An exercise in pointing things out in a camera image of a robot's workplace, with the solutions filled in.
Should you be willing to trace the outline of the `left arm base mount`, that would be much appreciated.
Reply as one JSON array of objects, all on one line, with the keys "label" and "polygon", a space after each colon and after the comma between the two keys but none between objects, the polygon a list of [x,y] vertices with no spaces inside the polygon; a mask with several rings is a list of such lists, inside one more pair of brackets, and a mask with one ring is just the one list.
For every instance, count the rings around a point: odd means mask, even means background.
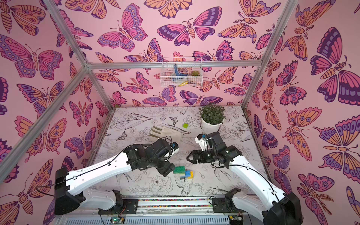
[{"label": "left arm base mount", "polygon": [[120,191],[113,190],[112,192],[116,197],[115,206],[108,210],[98,209],[98,215],[120,215],[122,213],[128,215],[137,213],[139,199],[123,199]]}]

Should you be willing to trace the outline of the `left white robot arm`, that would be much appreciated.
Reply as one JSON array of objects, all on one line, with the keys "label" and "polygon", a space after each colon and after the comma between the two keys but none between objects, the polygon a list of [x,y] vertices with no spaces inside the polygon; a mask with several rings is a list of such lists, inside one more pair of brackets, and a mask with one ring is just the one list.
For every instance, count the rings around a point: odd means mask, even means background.
[{"label": "left white robot arm", "polygon": [[83,169],[57,170],[53,185],[54,214],[65,215],[79,208],[97,208],[100,215],[123,212],[125,205],[120,191],[91,190],[91,187],[134,170],[155,168],[166,177],[175,169],[168,160],[178,150],[179,145],[165,137],[152,144],[129,145],[117,155]]}]

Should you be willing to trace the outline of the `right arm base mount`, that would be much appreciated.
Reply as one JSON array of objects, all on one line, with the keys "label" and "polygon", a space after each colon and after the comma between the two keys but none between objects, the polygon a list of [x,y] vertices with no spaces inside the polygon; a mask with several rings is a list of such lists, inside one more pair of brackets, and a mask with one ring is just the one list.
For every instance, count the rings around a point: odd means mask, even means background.
[{"label": "right arm base mount", "polygon": [[241,192],[239,188],[233,188],[230,191],[227,191],[224,197],[209,197],[209,204],[212,206],[214,213],[236,213],[242,212],[242,209],[239,206],[235,206],[232,198],[235,194]]}]

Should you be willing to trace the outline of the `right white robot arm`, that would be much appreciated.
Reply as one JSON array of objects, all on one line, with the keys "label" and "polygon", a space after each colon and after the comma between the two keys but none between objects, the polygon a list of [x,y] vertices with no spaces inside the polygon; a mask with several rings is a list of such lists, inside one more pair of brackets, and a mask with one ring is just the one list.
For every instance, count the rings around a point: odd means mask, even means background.
[{"label": "right white robot arm", "polygon": [[287,194],[259,173],[235,146],[227,146],[220,133],[199,134],[195,142],[200,149],[187,157],[192,164],[219,163],[219,168],[235,173],[254,192],[246,194],[239,188],[228,191],[223,198],[213,198],[214,211],[243,211],[265,225],[301,225],[301,203],[294,193]]}]

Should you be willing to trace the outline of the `dark green lego brick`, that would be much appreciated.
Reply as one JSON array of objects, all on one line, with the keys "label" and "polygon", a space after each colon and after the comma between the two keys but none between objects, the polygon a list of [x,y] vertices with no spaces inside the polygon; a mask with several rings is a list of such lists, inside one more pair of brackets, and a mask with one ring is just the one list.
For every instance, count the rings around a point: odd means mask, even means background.
[{"label": "dark green lego brick", "polygon": [[176,166],[173,170],[174,174],[185,174],[186,173],[186,168],[185,166]]}]

